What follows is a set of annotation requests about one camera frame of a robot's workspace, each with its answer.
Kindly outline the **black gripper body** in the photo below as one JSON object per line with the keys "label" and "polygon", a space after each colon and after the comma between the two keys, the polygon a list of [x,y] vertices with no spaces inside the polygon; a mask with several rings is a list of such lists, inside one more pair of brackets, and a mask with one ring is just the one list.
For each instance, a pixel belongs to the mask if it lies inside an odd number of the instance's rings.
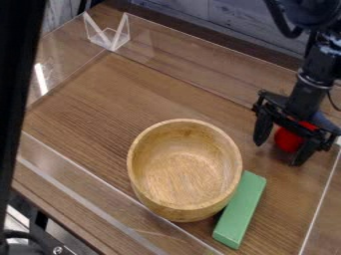
{"label": "black gripper body", "polygon": [[255,117],[261,109],[267,109],[271,112],[273,125],[291,130],[303,137],[303,141],[315,137],[319,140],[317,151],[329,151],[333,142],[341,136],[341,128],[325,118],[321,112],[317,112],[309,120],[290,115],[283,110],[286,101],[286,97],[261,90],[258,100],[251,107]]}

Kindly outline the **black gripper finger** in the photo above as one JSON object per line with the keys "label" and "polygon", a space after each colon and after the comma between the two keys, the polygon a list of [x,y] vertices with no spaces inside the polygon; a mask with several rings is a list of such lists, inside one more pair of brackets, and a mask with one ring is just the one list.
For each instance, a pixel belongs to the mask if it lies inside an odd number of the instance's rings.
{"label": "black gripper finger", "polygon": [[273,117],[267,109],[261,109],[257,113],[257,120],[254,125],[253,141],[257,146],[261,146],[271,133]]}
{"label": "black gripper finger", "polygon": [[293,166],[302,165],[313,153],[318,150],[319,140],[315,137],[307,139],[303,144],[299,146],[297,153],[294,154],[294,158],[290,162]]}

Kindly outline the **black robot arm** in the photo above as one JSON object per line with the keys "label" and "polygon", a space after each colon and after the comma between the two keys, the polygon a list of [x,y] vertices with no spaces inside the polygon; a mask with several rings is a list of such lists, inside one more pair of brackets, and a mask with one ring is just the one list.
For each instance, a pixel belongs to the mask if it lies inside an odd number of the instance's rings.
{"label": "black robot arm", "polygon": [[331,99],[341,80],[341,0],[263,0],[281,34],[295,39],[309,34],[302,66],[287,96],[258,92],[253,141],[262,145],[274,126],[302,138],[291,164],[306,162],[314,152],[329,150],[341,127],[323,116],[319,106]]}

